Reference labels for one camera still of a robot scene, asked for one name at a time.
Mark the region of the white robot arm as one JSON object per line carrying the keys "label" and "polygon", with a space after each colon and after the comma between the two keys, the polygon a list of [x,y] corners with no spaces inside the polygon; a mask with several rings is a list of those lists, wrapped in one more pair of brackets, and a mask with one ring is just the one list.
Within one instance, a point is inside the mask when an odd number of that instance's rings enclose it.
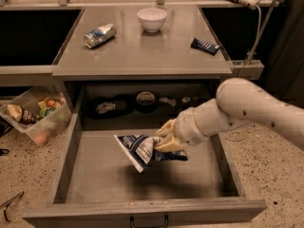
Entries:
{"label": "white robot arm", "polygon": [[216,97],[183,110],[156,132],[156,149],[171,152],[197,145],[219,132],[250,123],[262,124],[285,140],[304,149],[304,109],[281,102],[261,87],[242,79],[221,83]]}

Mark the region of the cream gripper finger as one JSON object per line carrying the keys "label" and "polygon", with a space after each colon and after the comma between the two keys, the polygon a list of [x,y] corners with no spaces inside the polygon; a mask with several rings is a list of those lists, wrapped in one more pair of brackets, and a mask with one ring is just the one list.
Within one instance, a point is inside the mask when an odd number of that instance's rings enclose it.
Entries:
{"label": "cream gripper finger", "polygon": [[155,146],[155,149],[161,152],[172,152],[175,151],[177,148],[177,145],[170,141],[170,142],[164,142],[164,143],[159,143]]}
{"label": "cream gripper finger", "polygon": [[174,122],[168,121],[155,133],[155,135],[164,138],[165,136],[173,132],[173,126]]}

